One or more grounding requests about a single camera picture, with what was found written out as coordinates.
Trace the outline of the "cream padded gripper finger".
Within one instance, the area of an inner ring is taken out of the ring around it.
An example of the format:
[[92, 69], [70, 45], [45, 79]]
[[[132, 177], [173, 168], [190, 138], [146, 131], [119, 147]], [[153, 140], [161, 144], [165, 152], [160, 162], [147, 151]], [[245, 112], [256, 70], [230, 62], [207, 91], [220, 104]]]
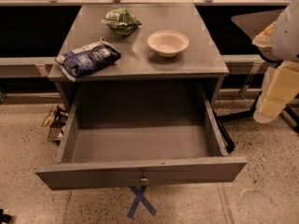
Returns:
[[275, 22], [268, 25], [262, 32], [254, 36], [252, 44], [260, 51], [260, 54], [271, 61], [277, 60], [272, 50], [272, 36], [275, 30]]
[[259, 123], [275, 120], [286, 105], [299, 94], [299, 62], [283, 61], [278, 68], [269, 66], [263, 77], [262, 93], [253, 118]]

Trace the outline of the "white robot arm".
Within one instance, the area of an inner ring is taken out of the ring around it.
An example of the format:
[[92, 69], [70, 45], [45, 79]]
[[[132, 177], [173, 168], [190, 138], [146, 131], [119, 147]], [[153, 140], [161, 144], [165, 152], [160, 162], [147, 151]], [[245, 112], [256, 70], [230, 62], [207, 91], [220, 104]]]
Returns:
[[276, 21], [254, 37], [252, 44], [270, 47], [282, 60], [278, 68], [269, 67], [264, 74], [262, 93], [253, 114], [255, 121], [267, 123], [276, 119], [299, 94], [299, 0], [292, 0]]

